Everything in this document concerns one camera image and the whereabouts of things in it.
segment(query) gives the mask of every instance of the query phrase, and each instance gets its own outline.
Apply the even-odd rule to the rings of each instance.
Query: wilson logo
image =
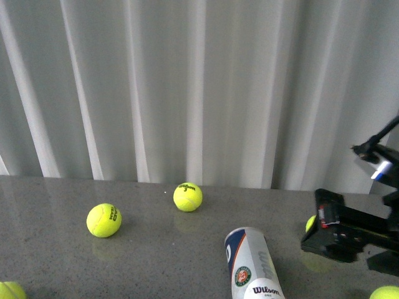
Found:
[[[186,192],[187,189],[191,189],[191,190],[195,191],[195,187],[187,185],[187,184],[181,184],[181,185],[179,185],[179,188],[184,188],[185,189],[184,192]]]
[[[261,267],[263,269],[263,273],[265,274],[266,278],[272,278],[274,273],[270,266],[269,254],[263,251],[259,251],[257,253],[259,255],[259,259],[261,260],[262,264]]]
[[[247,267],[239,267],[235,275],[237,287],[242,287],[251,279],[251,271]]]
[[[276,295],[280,296],[280,292],[279,291],[270,289],[268,287],[256,287],[256,288],[253,288],[253,290],[254,290],[255,294],[270,293],[270,294],[276,294]]]

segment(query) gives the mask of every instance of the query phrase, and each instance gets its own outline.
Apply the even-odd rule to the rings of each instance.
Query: tennis ball can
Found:
[[[224,240],[233,299],[285,299],[264,234],[234,229]]]

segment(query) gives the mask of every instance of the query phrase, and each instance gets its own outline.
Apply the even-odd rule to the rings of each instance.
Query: white curtain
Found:
[[[0,174],[382,192],[349,146],[399,111],[399,1],[0,0],[0,30]]]

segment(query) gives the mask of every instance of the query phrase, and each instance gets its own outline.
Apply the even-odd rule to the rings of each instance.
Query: can lid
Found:
[[[236,233],[237,231],[243,230],[243,229],[244,229],[244,230],[256,230],[257,232],[260,232],[262,235],[264,235],[263,232],[262,232],[260,229],[256,229],[256,228],[254,228],[254,227],[239,227],[239,228],[234,229],[233,231],[231,231],[231,232],[226,236],[226,238],[224,238],[224,243],[226,244],[227,239],[228,239],[231,235],[233,235],[233,234]]]

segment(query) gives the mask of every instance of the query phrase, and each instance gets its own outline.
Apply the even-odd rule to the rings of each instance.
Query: tennis ball logo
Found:
[[[183,212],[193,212],[202,203],[202,191],[193,183],[180,184],[173,193],[176,207]]]

